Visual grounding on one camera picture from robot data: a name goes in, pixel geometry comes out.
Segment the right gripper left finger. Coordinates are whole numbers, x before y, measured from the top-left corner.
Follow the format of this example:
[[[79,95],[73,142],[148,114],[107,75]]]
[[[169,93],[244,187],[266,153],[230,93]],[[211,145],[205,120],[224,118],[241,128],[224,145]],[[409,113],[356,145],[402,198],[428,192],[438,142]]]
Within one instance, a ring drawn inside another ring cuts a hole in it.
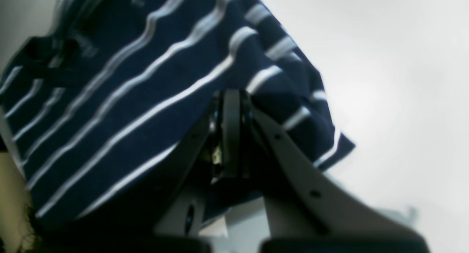
[[[210,253],[198,231],[215,177],[238,177],[241,91],[216,93],[169,155],[122,194],[129,224],[112,253]]]

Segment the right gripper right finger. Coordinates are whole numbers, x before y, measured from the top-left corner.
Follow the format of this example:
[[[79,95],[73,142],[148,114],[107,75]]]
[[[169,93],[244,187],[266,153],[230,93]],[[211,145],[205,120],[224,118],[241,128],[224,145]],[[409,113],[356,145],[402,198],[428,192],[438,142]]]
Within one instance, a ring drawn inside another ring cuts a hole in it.
[[[425,239],[352,198],[313,167],[290,136],[242,96],[247,167],[271,237],[261,253],[428,253]]]

